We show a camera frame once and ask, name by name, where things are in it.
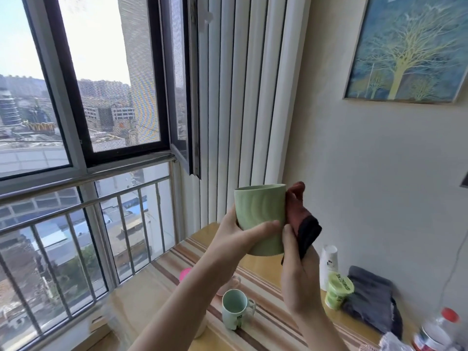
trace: pink lid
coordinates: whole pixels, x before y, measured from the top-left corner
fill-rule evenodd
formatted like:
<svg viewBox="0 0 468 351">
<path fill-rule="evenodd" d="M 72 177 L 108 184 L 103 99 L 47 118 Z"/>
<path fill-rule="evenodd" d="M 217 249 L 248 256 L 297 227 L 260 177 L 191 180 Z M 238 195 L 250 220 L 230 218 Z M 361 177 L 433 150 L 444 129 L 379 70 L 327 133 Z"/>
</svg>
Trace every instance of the pink lid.
<svg viewBox="0 0 468 351">
<path fill-rule="evenodd" d="M 450 308 L 442 309 L 441 314 L 449 322 L 458 322 L 460 320 L 460 317 L 458 316 L 458 314 L 455 313 L 453 309 L 450 309 Z"/>
<path fill-rule="evenodd" d="M 187 276 L 190 272 L 192 268 L 191 267 L 188 267 L 186 269 L 183 269 L 181 272 L 180 272 L 180 276 L 179 276 L 179 282 L 182 282 L 182 280 L 185 278 L 185 276 Z"/>
</svg>

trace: forearm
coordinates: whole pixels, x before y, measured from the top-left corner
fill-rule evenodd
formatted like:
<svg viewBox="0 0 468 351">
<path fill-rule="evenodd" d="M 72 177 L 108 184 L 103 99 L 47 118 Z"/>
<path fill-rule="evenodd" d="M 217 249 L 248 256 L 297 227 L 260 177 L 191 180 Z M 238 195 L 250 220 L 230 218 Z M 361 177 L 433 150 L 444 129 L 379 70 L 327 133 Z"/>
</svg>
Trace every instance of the forearm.
<svg viewBox="0 0 468 351">
<path fill-rule="evenodd" d="M 219 288 L 214 266 L 200 260 L 133 343 L 130 351 L 187 350 Z"/>
<path fill-rule="evenodd" d="M 312 351 L 349 351 L 325 311 L 296 316 L 294 321 Z"/>
</svg>

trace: black cloth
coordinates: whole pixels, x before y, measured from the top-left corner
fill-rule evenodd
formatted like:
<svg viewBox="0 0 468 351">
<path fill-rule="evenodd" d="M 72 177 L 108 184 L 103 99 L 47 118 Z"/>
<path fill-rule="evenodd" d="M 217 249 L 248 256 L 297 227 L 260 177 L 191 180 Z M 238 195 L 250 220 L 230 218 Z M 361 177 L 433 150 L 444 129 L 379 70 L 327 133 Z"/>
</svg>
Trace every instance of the black cloth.
<svg viewBox="0 0 468 351">
<path fill-rule="evenodd" d="M 342 310 L 381 334 L 391 331 L 401 340 L 403 321 L 393 299 L 392 281 L 358 266 L 350 267 L 348 278 L 354 284 L 354 293 L 343 302 Z"/>
<path fill-rule="evenodd" d="M 312 243 L 319 237 L 322 232 L 322 227 L 319 225 L 319 221 L 313 215 L 309 215 L 299 225 L 299 231 L 297 233 L 297 245 L 299 248 L 299 258 L 302 260 L 306 254 L 308 248 Z"/>
</svg>

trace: stack of paper cups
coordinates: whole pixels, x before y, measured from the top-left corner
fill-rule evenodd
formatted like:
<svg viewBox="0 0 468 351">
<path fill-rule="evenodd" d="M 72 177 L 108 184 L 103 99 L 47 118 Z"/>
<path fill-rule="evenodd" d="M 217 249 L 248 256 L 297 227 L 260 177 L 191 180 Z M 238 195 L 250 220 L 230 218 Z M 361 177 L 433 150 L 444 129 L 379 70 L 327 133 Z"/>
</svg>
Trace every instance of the stack of paper cups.
<svg viewBox="0 0 468 351">
<path fill-rule="evenodd" d="M 328 275 L 338 272 L 338 249 L 335 245 L 325 245 L 320 255 L 320 289 L 328 290 Z"/>
</svg>

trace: tree trunk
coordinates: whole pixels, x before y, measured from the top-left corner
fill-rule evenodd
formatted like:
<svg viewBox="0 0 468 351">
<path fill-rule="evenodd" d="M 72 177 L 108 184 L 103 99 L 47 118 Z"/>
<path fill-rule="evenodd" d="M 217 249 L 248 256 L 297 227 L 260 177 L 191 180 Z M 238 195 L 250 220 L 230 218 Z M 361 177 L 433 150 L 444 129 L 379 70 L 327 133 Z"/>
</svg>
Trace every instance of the tree trunk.
<svg viewBox="0 0 468 351">
<path fill-rule="evenodd" d="M 405 71 L 407 70 L 408 66 L 405 64 L 401 63 L 396 63 L 396 68 L 395 68 L 395 73 L 393 76 L 393 83 L 392 87 L 390 88 L 389 96 L 387 97 L 387 100 L 394 100 L 396 97 L 396 93 L 398 92 L 398 89 L 400 88 L 401 84 L 401 79 L 403 78 L 403 75 L 405 74 Z"/>
</svg>

